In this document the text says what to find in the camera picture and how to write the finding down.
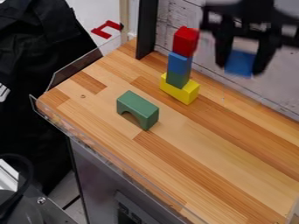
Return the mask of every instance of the wooden table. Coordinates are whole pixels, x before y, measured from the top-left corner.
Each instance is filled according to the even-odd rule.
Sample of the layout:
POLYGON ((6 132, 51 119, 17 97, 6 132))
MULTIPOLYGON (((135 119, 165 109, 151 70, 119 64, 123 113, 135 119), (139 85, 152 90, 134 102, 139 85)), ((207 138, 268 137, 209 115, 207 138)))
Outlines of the wooden table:
POLYGON ((284 223, 299 195, 298 123, 197 72, 200 96, 185 106, 158 87, 167 57, 135 50, 133 40, 96 61, 39 109, 194 223, 284 223), (150 131, 116 113, 127 90, 160 108, 150 131))

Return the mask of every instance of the yellow block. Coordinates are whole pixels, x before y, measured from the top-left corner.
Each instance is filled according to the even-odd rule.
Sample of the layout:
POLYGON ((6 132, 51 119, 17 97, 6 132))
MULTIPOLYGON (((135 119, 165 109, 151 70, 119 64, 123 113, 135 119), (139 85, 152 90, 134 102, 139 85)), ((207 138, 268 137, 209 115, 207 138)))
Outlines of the yellow block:
POLYGON ((182 88, 173 87, 166 82, 166 74, 161 76, 160 88, 167 94, 173 96, 182 103, 189 105, 198 97, 200 85, 194 80, 189 80, 188 83, 182 88))

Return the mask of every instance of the blue block in gripper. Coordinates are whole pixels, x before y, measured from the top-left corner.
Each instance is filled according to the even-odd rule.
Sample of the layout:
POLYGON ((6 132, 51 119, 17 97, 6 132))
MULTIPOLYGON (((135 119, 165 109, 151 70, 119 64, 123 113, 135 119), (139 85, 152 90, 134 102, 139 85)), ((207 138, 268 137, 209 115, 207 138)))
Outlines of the blue block in gripper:
POLYGON ((226 74, 251 78, 255 54, 232 50, 225 66, 226 74))
POLYGON ((180 74, 180 75, 189 75, 192 67, 193 57, 186 58, 177 53, 170 52, 168 56, 168 71, 180 74))

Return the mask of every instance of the red cube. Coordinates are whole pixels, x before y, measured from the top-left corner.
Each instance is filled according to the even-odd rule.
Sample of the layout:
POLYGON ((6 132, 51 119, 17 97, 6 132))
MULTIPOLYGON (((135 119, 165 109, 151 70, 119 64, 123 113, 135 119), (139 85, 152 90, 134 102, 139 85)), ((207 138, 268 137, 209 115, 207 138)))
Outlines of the red cube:
POLYGON ((193 56, 198 47, 199 31, 182 26, 173 39, 173 52, 186 58, 193 56))

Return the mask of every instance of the green block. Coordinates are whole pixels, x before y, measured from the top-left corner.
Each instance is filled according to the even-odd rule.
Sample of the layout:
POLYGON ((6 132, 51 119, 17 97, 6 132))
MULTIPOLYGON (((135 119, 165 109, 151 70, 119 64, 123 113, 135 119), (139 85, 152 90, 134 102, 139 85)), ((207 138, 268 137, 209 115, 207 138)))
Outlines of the green block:
POLYGON ((139 122, 143 130, 149 130, 159 118, 159 108, 141 96, 128 91, 117 99, 117 113, 129 112, 139 122))
POLYGON ((190 79, 190 73, 182 75, 168 71, 166 75, 166 82, 176 88, 182 89, 190 79))

